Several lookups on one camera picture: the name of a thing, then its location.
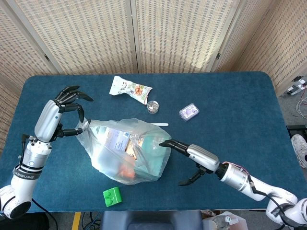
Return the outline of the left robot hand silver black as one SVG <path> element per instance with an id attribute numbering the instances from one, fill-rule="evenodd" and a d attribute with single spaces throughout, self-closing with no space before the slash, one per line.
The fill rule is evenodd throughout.
<path id="1" fill-rule="evenodd" d="M 64 88 L 53 99 L 49 100 L 35 126 L 35 136 L 42 142 L 52 142 L 57 138 L 77 136 L 83 132 L 81 128 L 78 129 L 63 129 L 61 117 L 63 113 L 77 111 L 79 121 L 84 121 L 83 107 L 76 103 L 75 100 L 81 98 L 86 101 L 92 102 L 93 99 L 79 91 L 80 86 L 69 86 Z"/>

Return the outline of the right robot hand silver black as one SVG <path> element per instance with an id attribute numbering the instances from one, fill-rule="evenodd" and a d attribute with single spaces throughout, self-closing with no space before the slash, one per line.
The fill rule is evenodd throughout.
<path id="1" fill-rule="evenodd" d="M 179 186 L 190 185 L 206 173 L 211 174 L 216 172 L 220 164 L 216 155 L 195 144 L 188 145 L 177 140 L 169 139 L 159 143 L 159 146 L 175 149 L 196 163 L 196 167 L 198 168 L 196 173 L 191 178 L 180 181 L 178 183 Z"/>

